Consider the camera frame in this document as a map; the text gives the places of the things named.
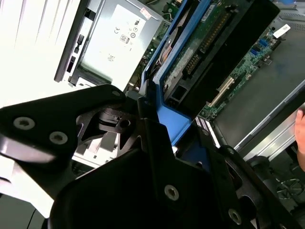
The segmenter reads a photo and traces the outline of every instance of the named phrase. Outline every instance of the white surface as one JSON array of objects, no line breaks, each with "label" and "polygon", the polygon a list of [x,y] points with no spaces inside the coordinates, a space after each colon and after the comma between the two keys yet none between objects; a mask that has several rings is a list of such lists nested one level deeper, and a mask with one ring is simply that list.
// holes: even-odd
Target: white surface
[{"label": "white surface", "polygon": [[0,193],[30,202],[45,218],[50,216],[53,199],[16,162],[0,156],[0,177],[6,179],[0,179]]},{"label": "white surface", "polygon": [[275,36],[275,38],[279,38],[280,36],[283,36],[285,33],[287,33],[289,30],[290,26],[286,24],[282,28],[275,31],[273,35]]},{"label": "white surface", "polygon": [[53,79],[80,0],[0,2],[0,107],[71,91]]},{"label": "white surface", "polygon": [[89,88],[89,87],[94,87],[96,86],[95,84],[89,82],[88,80],[85,80],[81,77],[78,78],[76,87],[80,88],[80,89],[84,89],[84,88]]},{"label": "white surface", "polygon": [[145,23],[144,19],[117,5],[110,18],[99,18],[82,66],[103,74],[112,85],[123,91],[138,65],[135,56],[142,52],[138,37]]}]

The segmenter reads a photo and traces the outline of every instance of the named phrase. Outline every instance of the hand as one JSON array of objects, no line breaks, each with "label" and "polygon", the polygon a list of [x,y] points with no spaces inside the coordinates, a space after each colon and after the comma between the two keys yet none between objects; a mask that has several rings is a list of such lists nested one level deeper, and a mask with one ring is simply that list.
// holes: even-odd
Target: hand
[{"label": "hand", "polygon": [[295,118],[295,140],[300,153],[305,154],[305,116],[298,110]]}]

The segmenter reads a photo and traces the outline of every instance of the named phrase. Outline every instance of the regulatory label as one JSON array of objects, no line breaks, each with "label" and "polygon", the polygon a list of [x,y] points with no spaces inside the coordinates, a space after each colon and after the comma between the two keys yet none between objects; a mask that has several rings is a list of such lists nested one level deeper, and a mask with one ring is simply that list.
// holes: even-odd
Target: regulatory label
[{"label": "regulatory label", "polygon": [[138,38],[144,25],[144,19],[121,5],[116,6],[109,20],[108,29],[102,34],[107,37],[107,41],[103,44],[101,53],[108,63],[115,63],[116,66],[122,63],[122,66],[124,66],[129,62],[129,55],[133,48],[137,46]]},{"label": "regulatory label", "polygon": [[207,18],[210,16],[215,6],[216,4],[210,5],[210,7],[207,9],[207,11],[205,12],[204,16],[201,19],[202,22],[205,22],[207,20]]},{"label": "regulatory label", "polygon": [[283,36],[285,33],[288,32],[288,30],[290,30],[290,26],[289,25],[284,25],[282,28],[278,29],[277,31],[275,31],[273,33],[273,35],[276,37],[276,38],[279,38],[280,36]]},{"label": "regulatory label", "polygon": [[149,18],[151,18],[151,14],[147,11],[147,9],[145,9],[144,7],[140,10],[140,13],[143,14],[143,16],[149,20]]}]

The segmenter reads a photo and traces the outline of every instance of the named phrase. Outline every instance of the circuit board component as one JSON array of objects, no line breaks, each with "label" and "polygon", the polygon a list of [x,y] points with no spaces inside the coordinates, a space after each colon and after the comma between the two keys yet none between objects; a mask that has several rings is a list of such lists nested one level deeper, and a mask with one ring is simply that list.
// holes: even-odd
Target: circuit board component
[{"label": "circuit board component", "polygon": [[180,52],[175,63],[164,79],[164,90],[172,85],[172,81],[180,74],[183,79],[191,77],[197,64],[207,55],[209,47],[217,40],[217,36],[234,15],[228,7],[229,0],[212,3],[203,15],[197,28]]},{"label": "circuit board component", "polygon": [[255,71],[262,65],[271,64],[270,54],[280,42],[273,36],[272,30],[267,28],[225,80],[224,83],[230,82],[230,86],[221,86],[218,89],[219,94],[211,103],[203,107],[199,116],[209,121],[214,120],[234,95],[251,79]]}]

